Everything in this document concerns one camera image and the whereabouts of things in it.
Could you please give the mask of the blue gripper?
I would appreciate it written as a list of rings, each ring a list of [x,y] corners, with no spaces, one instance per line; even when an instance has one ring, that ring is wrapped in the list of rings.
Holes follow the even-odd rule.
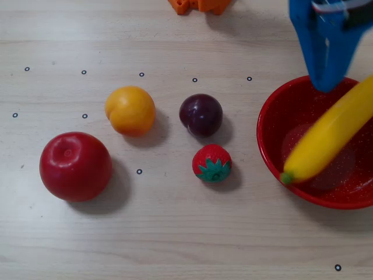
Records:
[[[362,36],[372,28],[372,1],[289,1],[288,4],[311,82],[318,91],[329,92],[343,80]],[[328,48],[317,29],[322,24],[328,28]]]

